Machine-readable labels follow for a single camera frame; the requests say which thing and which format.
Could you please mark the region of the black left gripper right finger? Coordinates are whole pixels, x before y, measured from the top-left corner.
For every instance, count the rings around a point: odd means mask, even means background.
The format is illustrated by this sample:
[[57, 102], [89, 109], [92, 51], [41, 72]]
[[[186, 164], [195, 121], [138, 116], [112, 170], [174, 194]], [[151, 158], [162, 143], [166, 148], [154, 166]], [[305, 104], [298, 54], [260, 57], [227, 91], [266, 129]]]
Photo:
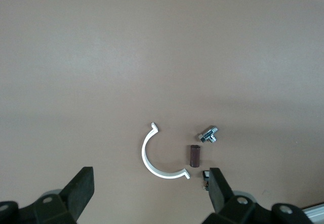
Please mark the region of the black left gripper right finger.
[[219, 168], [210, 168], [208, 192], [214, 212], [203, 223], [311, 223], [297, 206], [277, 203], [270, 210], [233, 192]]

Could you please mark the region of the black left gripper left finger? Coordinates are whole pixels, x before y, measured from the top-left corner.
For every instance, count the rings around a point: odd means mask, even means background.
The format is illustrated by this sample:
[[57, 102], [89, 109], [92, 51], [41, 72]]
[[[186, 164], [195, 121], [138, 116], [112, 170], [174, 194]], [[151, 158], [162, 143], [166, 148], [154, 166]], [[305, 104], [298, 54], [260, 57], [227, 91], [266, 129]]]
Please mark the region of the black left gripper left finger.
[[2, 201], [1, 223], [77, 223], [93, 194], [93, 167], [83, 167], [63, 189], [48, 191], [26, 207]]

